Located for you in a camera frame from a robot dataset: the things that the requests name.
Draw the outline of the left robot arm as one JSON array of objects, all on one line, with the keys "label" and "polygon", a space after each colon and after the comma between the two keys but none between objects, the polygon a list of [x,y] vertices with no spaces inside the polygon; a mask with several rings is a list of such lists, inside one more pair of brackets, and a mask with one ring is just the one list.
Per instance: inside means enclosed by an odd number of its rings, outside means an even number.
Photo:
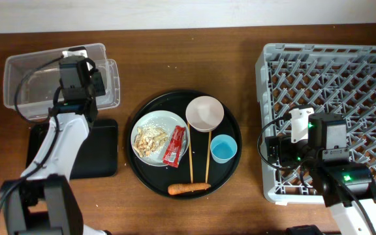
[{"label": "left robot arm", "polygon": [[33,162],[0,190],[0,216],[9,234],[103,234],[84,224],[69,180],[77,154],[97,117],[102,83],[97,69],[62,74],[49,129]]}]

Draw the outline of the wooden chopstick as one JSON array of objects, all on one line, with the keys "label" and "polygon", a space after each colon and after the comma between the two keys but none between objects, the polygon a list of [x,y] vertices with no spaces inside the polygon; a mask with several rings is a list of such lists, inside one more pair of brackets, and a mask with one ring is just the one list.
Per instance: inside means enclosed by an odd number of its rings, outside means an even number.
[{"label": "wooden chopstick", "polygon": [[191,126],[189,124],[189,122],[187,122],[187,130],[188,130],[188,134],[189,134],[189,173],[190,173],[190,180],[191,180],[191,183],[194,183],[194,179],[193,179],[193,157],[192,157],[192,147],[191,147]]},{"label": "wooden chopstick", "polygon": [[206,158],[205,183],[208,183],[208,177],[209,177],[211,141],[212,141],[212,132],[210,131],[208,132],[208,150],[207,150],[207,158]]}]

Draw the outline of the pink bowl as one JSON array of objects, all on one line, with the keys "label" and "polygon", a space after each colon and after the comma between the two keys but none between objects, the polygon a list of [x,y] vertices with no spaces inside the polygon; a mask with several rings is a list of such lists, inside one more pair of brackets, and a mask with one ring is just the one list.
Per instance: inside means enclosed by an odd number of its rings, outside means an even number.
[{"label": "pink bowl", "polygon": [[193,99],[185,110],[185,117],[190,126],[202,133],[216,129],[224,115],[222,103],[211,96],[200,96]]}]

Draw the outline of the red snack wrapper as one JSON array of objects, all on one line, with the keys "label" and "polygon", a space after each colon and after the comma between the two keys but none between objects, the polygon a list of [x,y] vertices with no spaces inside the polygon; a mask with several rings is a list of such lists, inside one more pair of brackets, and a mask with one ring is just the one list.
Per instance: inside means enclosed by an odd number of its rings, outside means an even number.
[{"label": "red snack wrapper", "polygon": [[169,145],[163,156],[164,164],[172,166],[174,168],[177,168],[179,166],[185,130],[185,127],[178,125],[175,127]]}]

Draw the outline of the grey plate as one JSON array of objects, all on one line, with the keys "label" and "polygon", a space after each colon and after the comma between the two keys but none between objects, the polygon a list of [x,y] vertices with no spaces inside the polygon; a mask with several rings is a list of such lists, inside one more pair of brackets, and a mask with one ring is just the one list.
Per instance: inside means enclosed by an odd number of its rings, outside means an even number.
[{"label": "grey plate", "polygon": [[[135,150],[133,149],[133,143],[134,143],[134,137],[136,136],[136,128],[142,127],[145,125],[154,125],[163,128],[168,133],[168,140],[164,144],[163,148],[158,153],[153,153],[149,157],[139,157]],[[176,126],[185,127],[185,135],[183,139],[182,144],[182,150],[181,150],[181,157],[187,152],[188,146],[189,146],[189,134],[187,130],[187,124],[184,122],[184,120],[179,117],[179,115],[165,111],[165,110],[158,110],[158,111],[152,111],[148,114],[142,115],[141,118],[139,118],[136,123],[133,125],[133,129],[131,131],[131,137],[130,137],[130,145],[133,153],[136,155],[136,158],[141,160],[143,163],[146,163],[150,166],[167,166],[167,164],[163,163],[163,156],[165,154],[165,151],[169,145],[170,139],[172,137],[172,133],[174,132],[174,129]]]}]

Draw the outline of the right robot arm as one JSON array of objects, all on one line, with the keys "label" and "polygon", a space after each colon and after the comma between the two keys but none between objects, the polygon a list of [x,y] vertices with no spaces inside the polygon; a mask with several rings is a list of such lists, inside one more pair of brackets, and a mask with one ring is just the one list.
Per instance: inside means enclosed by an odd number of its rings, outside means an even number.
[{"label": "right robot arm", "polygon": [[261,159],[279,171],[301,168],[312,178],[342,234],[376,234],[376,183],[370,169],[349,159],[347,125],[339,114],[310,114],[304,137],[259,136]]}]

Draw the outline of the blue plastic cup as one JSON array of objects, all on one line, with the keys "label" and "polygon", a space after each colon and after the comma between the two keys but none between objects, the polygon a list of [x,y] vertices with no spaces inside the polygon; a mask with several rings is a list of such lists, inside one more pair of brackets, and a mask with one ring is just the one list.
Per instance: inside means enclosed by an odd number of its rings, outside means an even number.
[{"label": "blue plastic cup", "polygon": [[211,156],[219,164],[227,163],[238,150],[235,139],[227,134],[220,134],[211,140]]}]

